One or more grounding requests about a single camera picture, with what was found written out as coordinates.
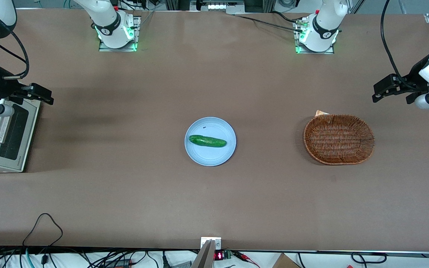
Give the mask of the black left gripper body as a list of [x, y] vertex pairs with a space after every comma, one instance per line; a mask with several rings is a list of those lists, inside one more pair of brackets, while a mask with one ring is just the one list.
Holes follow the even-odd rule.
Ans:
[[417, 99], [417, 105], [429, 105], [429, 83], [419, 74], [428, 60], [429, 56], [424, 56], [424, 58], [412, 66], [407, 75], [399, 78], [401, 80], [400, 89], [402, 92], [410, 93], [406, 97], [408, 105], [413, 104]]

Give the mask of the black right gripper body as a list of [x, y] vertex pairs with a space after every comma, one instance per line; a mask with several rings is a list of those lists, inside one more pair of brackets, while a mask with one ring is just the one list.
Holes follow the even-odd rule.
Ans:
[[24, 90], [25, 85], [18, 80], [5, 80], [4, 76], [11, 75], [8, 71], [0, 71], [0, 100], [9, 99], [18, 104], [22, 104], [23, 99], [32, 100], [32, 96]]

